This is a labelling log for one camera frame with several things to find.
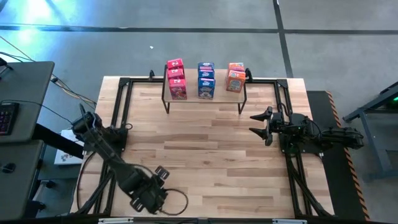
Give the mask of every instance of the black desk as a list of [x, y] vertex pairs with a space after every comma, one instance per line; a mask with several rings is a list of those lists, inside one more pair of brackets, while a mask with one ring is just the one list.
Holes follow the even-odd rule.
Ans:
[[43, 146], [41, 140], [1, 145], [1, 165], [14, 163], [16, 168], [10, 174], [0, 172], [0, 220], [21, 218], [28, 203], [38, 203], [29, 201], [29, 195]]
[[[1, 74], [0, 101], [24, 100], [42, 104], [49, 85], [53, 62], [9, 63], [14, 70], [7, 69]], [[41, 106], [34, 103], [19, 103], [19, 112], [9, 136], [0, 136], [1, 143], [27, 142], [41, 139], [44, 143], [61, 149], [73, 156], [83, 158], [83, 147], [61, 135], [37, 124]]]
[[83, 147], [37, 124], [41, 104], [54, 68], [53, 62], [9, 63], [14, 70], [2, 72], [0, 101], [23, 100], [9, 136], [0, 136], [0, 163], [15, 163], [11, 174], [0, 173], [0, 220], [35, 216], [42, 206], [29, 200], [32, 184], [37, 178], [37, 164], [44, 144], [83, 158]]

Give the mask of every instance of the gray floor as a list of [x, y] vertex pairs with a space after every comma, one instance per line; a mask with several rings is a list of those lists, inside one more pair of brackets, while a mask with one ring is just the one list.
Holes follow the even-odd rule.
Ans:
[[[398, 29], [395, 0], [279, 0], [279, 4], [285, 29]], [[15, 24], [277, 28], [272, 0], [8, 0], [0, 12], [0, 25]], [[242, 61], [256, 77], [286, 77], [278, 34], [23, 29], [0, 30], [0, 35], [36, 60], [54, 61], [54, 74], [93, 100], [97, 100], [104, 75], [147, 75], [151, 69], [161, 74], [164, 62], [176, 57], [183, 58], [187, 67], [212, 61], [216, 68], [226, 68], [228, 62]], [[340, 116], [397, 81], [397, 37], [286, 35], [294, 77], [304, 78], [307, 90], [331, 91]], [[20, 55], [2, 41], [0, 49]], [[45, 98], [45, 105], [69, 119], [79, 116], [78, 103], [54, 85]], [[46, 110], [42, 110], [39, 122], [54, 131], [68, 127]], [[357, 121], [351, 126], [361, 129]], [[369, 148], [352, 151], [352, 156], [358, 175], [375, 171]], [[361, 186], [371, 218], [395, 222], [398, 179], [361, 180]]]

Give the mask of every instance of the desk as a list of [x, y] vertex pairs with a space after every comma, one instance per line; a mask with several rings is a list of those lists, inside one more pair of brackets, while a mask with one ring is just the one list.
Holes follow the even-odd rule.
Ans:
[[24, 215], [43, 145], [43, 141], [35, 140], [1, 146], [1, 165], [14, 163], [16, 168], [10, 174], [0, 172], [0, 220]]
[[[96, 112], [104, 126], [111, 122], [119, 78], [103, 79]], [[288, 79], [288, 84], [293, 111], [311, 118], [304, 80]], [[236, 105], [206, 103], [175, 104], [172, 113], [166, 114], [161, 83], [134, 84], [127, 119], [133, 129], [129, 131], [122, 158], [152, 170], [162, 165], [170, 171], [165, 186], [183, 190], [190, 199], [180, 217], [294, 216], [285, 157], [280, 153], [277, 136], [270, 147], [265, 147], [264, 141], [248, 130], [249, 127], [263, 128], [261, 122], [249, 119], [251, 115], [264, 112], [267, 106], [276, 107], [274, 87], [247, 84], [246, 88], [248, 101], [241, 115], [237, 114]], [[81, 204], [98, 185], [102, 162], [95, 155], [87, 165], [81, 177]], [[303, 154], [303, 164], [309, 189], [322, 206], [333, 213], [320, 159]], [[177, 212], [184, 203], [181, 195], [170, 193], [164, 210]], [[111, 215], [152, 216], [145, 211], [136, 213], [118, 187]]]
[[11, 135], [0, 136], [0, 163], [13, 162], [17, 169], [15, 173], [0, 175], [1, 219], [22, 218], [29, 211], [25, 209], [27, 195], [30, 194], [43, 142], [83, 157], [80, 145], [37, 124], [54, 63], [19, 62], [9, 63], [9, 66], [13, 70], [7, 69], [1, 74], [0, 101], [14, 100], [20, 107]]

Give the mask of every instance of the small box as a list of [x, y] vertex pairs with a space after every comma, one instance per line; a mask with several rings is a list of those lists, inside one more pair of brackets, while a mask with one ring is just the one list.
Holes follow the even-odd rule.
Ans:
[[243, 63], [229, 63], [228, 64], [228, 72], [231, 70], [237, 71], [237, 72], [244, 72], [244, 65], [243, 65]]
[[226, 89], [235, 93], [240, 93], [246, 80], [246, 73], [229, 71], [226, 77]]
[[167, 78], [185, 79], [184, 70], [182, 68], [167, 69]]
[[169, 88], [173, 100], [187, 99], [187, 81], [185, 79], [170, 79]]
[[214, 70], [213, 62], [200, 62], [198, 63], [198, 70]]
[[167, 61], [167, 68], [172, 69], [172, 68], [181, 68], [184, 69], [184, 64], [182, 62], [182, 59], [177, 58], [174, 60], [168, 60]]
[[216, 88], [216, 80], [212, 78], [198, 79], [198, 97], [200, 99], [212, 100], [214, 97], [215, 88]]
[[213, 70], [199, 70], [198, 78], [212, 78], [214, 79], [214, 71]]

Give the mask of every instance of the wooden tabletop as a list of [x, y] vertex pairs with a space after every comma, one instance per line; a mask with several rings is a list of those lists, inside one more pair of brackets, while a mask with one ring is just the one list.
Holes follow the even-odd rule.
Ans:
[[198, 70], [188, 68], [184, 70], [185, 79], [187, 81], [187, 99], [186, 100], [173, 100], [170, 94], [169, 81], [166, 79], [164, 88], [164, 101], [176, 103], [243, 103], [244, 91], [235, 93], [226, 91], [226, 75], [227, 69], [216, 69], [215, 80], [216, 87], [214, 97], [212, 100], [199, 99], [198, 97]]
[[[119, 78], [103, 79], [96, 112], [104, 126], [111, 122]], [[311, 118], [304, 80], [291, 78], [288, 84], [293, 111]], [[264, 126], [249, 119], [251, 115], [264, 112], [267, 106], [276, 108], [274, 87], [247, 84], [246, 88], [248, 101], [241, 115], [236, 105], [203, 103], [177, 103], [167, 114], [161, 100], [161, 83], [134, 84], [127, 119], [133, 129], [122, 157], [152, 170], [162, 165], [170, 171], [165, 187], [180, 189], [189, 197], [189, 206], [180, 217], [294, 217], [285, 157], [277, 135], [272, 145], [265, 147], [264, 141], [248, 130]], [[321, 160], [303, 154], [303, 164], [309, 189], [326, 211], [333, 213]], [[81, 204], [98, 185], [101, 165], [98, 155], [87, 165], [81, 178]], [[304, 212], [301, 190], [298, 194]], [[145, 210], [136, 213], [129, 201], [117, 187], [112, 216], [152, 216]], [[172, 192], [164, 210], [178, 212], [184, 203], [181, 195]], [[71, 212], [75, 210], [74, 202]]]

